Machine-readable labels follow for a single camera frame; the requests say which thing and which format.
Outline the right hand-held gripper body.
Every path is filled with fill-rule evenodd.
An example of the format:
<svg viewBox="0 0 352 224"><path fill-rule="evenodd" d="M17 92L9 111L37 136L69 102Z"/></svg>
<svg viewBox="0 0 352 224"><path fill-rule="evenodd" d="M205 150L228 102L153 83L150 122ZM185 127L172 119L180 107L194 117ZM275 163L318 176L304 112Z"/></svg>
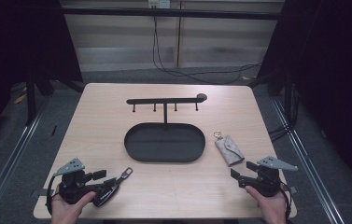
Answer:
<svg viewBox="0 0 352 224"><path fill-rule="evenodd" d="M273 197L280 191L280 170L296 172L298 167L291 165L272 156L267 156L256 162L259 170L256 177L242 175L238 181L240 188L251 186L264 197Z"/></svg>

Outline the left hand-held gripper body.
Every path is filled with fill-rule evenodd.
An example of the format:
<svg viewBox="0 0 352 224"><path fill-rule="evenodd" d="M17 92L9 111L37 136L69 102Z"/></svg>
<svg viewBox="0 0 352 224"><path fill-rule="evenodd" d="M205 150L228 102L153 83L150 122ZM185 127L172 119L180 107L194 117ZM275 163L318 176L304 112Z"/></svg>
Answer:
<svg viewBox="0 0 352 224"><path fill-rule="evenodd" d="M74 204L86 193L97 192L102 186L102 184L88 185L88 182L93 180L94 172L85 173L84 169L85 165L81 160L74 158L55 172L55 176L62 177L58 193L67 203Z"/></svg>

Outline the black key fob with carabiner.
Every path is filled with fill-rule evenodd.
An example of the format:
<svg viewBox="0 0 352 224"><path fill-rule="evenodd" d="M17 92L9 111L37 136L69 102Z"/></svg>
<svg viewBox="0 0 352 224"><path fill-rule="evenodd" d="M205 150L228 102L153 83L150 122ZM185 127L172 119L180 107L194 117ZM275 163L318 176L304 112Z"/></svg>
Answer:
<svg viewBox="0 0 352 224"><path fill-rule="evenodd" d="M120 184L129 177L129 175L133 172L131 167L128 167L119 178L117 178L117 185L111 189L106 189L105 185L100 187L100 189L96 192L95 197L93 198L92 202L93 205L96 207L100 207L104 205L108 200L110 200L117 190L119 189Z"/></svg>

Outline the person's right hand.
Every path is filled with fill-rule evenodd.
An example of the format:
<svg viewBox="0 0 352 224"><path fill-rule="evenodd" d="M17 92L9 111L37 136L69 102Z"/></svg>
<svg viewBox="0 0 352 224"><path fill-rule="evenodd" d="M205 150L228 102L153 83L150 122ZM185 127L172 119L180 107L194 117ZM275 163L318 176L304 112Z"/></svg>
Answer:
<svg viewBox="0 0 352 224"><path fill-rule="evenodd" d="M266 224L286 224L286 199L281 192L264 197L251 186L246 186L245 190L257 202Z"/></svg>

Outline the person's left hand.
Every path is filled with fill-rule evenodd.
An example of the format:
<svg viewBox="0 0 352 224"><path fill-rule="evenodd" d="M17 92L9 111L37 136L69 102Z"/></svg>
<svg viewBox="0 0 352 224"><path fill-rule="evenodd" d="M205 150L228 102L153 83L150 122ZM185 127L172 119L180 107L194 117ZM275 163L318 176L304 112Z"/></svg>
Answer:
<svg viewBox="0 0 352 224"><path fill-rule="evenodd" d="M51 224L76 224L83 208L91 202L96 193L85 194L77 203L69 204L60 195L52 198Z"/></svg>

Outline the black key rack with tray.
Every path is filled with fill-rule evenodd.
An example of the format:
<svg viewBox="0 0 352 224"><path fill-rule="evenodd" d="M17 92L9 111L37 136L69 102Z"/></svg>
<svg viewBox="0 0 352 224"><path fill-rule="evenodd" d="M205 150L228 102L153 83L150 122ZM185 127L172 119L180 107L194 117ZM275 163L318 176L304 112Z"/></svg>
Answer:
<svg viewBox="0 0 352 224"><path fill-rule="evenodd" d="M188 163L198 160L204 153L205 136L196 126L188 123L171 123L168 121L168 105L173 105L177 111L180 104L194 104L198 111L198 104L204 102L207 96L198 93L190 98L147 98L128 99L126 103L138 105L162 105L163 122L143 122L134 125L124 137L127 154L141 162L180 162Z"/></svg>

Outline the black metal stand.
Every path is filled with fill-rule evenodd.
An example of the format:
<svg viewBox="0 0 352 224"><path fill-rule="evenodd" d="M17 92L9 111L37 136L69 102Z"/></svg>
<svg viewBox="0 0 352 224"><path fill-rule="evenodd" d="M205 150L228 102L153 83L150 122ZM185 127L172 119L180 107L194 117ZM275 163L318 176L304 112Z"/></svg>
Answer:
<svg viewBox="0 0 352 224"><path fill-rule="evenodd" d="M28 116L26 125L29 126L36 116L35 83L32 80L28 80L26 82L26 96L28 105Z"/></svg>

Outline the dark curtain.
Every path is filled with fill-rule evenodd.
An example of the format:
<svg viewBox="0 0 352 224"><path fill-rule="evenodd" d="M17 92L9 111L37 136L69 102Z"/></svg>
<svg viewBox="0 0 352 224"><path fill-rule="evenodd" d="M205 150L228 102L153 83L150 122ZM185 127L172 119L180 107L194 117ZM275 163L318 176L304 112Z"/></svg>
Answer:
<svg viewBox="0 0 352 224"><path fill-rule="evenodd" d="M352 0L284 0L261 65L277 94L290 80L352 169Z"/></svg>
<svg viewBox="0 0 352 224"><path fill-rule="evenodd" d="M0 0L0 115L13 85L83 80L60 0Z"/></svg>

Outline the black horizontal bar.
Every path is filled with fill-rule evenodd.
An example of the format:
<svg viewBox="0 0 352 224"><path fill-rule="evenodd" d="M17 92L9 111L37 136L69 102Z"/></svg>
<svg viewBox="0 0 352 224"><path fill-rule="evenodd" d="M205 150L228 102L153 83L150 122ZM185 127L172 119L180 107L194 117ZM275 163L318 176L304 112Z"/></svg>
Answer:
<svg viewBox="0 0 352 224"><path fill-rule="evenodd" d="M114 7L62 7L64 14L109 15L109 16L151 16L178 18L239 19L277 21L281 13L217 11L191 9L152 9L152 8L114 8Z"/></svg>

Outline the metal floor rail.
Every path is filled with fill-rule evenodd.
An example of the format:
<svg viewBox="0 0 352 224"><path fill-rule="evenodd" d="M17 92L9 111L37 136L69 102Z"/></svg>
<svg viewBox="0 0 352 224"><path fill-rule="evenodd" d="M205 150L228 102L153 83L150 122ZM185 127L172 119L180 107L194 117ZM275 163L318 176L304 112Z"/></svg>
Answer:
<svg viewBox="0 0 352 224"><path fill-rule="evenodd" d="M28 124L24 126L23 132L21 133L16 146L13 148L12 153L10 154L7 162L4 165L4 168L0 173L0 199L4 194L10 176L14 173L15 167L19 163L22 154L24 153L33 134L35 133L36 127L41 120L42 113L45 111L49 100L50 98L48 96L43 98L43 102L37 109L35 115L30 119Z"/></svg>
<svg viewBox="0 0 352 224"><path fill-rule="evenodd" d="M315 165L313 164L310 156L308 155L304 144L297 134L296 131L290 128L289 122L286 119L285 109L282 106L281 102L277 99L273 100L273 105L277 116L281 120L282 125L286 128L287 134L293 148L299 157L303 168L306 172L306 175L313 186L315 194L318 197L329 221L331 224L346 224L337 205L335 204L333 198L331 197L329 191L324 185L321 177L319 176Z"/></svg>

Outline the white wall socket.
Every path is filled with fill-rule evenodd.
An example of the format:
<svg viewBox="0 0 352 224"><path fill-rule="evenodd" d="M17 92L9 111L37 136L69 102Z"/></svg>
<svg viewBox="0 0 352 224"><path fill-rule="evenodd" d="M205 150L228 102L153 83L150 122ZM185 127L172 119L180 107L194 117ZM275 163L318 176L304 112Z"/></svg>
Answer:
<svg viewBox="0 0 352 224"><path fill-rule="evenodd" d="M148 0L148 8L170 9L170 0Z"/></svg>

